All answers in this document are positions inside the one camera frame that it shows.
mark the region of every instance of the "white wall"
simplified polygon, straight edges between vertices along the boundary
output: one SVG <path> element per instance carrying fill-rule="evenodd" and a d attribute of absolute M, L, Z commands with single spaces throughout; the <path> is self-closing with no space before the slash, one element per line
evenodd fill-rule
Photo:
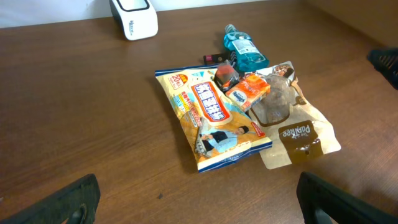
<path fill-rule="evenodd" d="M 262 0 L 151 0 L 156 11 Z M 0 0 L 0 28 L 112 16 L 109 0 Z"/>

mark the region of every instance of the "plastic bag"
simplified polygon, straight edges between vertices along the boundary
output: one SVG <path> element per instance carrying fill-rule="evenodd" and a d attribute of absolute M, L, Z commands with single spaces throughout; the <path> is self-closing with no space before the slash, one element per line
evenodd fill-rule
<path fill-rule="evenodd" d="M 271 149 L 260 152 L 268 169 L 300 163 L 341 149 L 333 126 L 304 98 L 291 62 L 257 73 L 271 84 L 270 94 L 274 94 L 268 94 L 249 111 L 249 116 L 273 142 Z"/>

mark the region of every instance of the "snack bag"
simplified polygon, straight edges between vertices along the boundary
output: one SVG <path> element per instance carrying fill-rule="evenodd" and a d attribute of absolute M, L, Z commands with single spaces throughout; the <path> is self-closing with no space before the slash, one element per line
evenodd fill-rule
<path fill-rule="evenodd" d="M 158 70 L 199 172 L 233 164 L 272 146 L 264 132 L 213 82 L 216 66 Z"/>
<path fill-rule="evenodd" d="M 244 112 L 258 103 L 270 90 L 270 85 L 257 75 L 251 73 L 245 77 L 226 92 L 226 96 L 239 105 Z"/>
<path fill-rule="evenodd" d="M 339 151 L 333 126 L 303 96 L 291 62 L 257 71 L 271 92 L 254 105 L 249 116 L 273 142 L 260 152 L 268 169 L 295 164 Z"/>

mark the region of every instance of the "bottle label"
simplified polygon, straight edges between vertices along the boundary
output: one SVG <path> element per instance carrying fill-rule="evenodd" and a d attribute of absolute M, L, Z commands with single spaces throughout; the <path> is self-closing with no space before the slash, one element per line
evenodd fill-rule
<path fill-rule="evenodd" d="M 250 40 L 234 40 L 232 44 L 239 54 L 260 53 Z"/>

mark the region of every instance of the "brown label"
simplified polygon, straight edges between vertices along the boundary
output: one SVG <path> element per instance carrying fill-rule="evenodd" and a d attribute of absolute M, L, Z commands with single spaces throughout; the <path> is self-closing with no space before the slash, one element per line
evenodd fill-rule
<path fill-rule="evenodd" d="M 322 156 L 321 140 L 311 121 L 284 126 L 278 129 L 279 138 L 286 148 L 292 163 L 298 163 Z"/>

